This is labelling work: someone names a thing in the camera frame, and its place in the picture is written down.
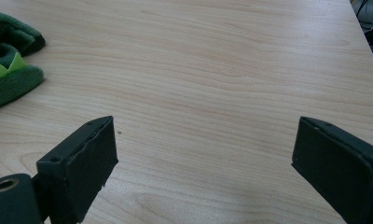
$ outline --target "light wood tabletop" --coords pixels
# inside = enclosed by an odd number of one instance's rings
[[[0,108],[0,177],[115,118],[83,223],[344,223],[292,168],[300,116],[373,145],[373,56],[348,0],[0,0],[47,40]]]

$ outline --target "plush dinosaur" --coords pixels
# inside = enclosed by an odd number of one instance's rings
[[[22,58],[43,47],[45,39],[38,31],[0,13],[0,106],[23,96],[44,80],[42,70]]]

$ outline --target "table surface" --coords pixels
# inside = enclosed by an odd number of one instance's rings
[[[373,56],[348,0],[0,0],[45,82],[0,108],[0,177],[115,118],[84,223],[344,223],[290,165],[300,116],[373,145]]]

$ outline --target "green plush toy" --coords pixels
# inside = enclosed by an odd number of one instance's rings
[[[23,96],[44,80],[42,70],[22,58],[44,46],[45,39],[38,31],[0,13],[0,106]]]

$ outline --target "round hole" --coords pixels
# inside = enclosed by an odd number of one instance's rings
[[[50,158],[50,161],[51,162],[58,162],[58,161],[60,161],[62,158],[61,157],[52,157],[52,158]]]
[[[19,179],[6,179],[0,182],[0,192],[13,189],[19,184]]]

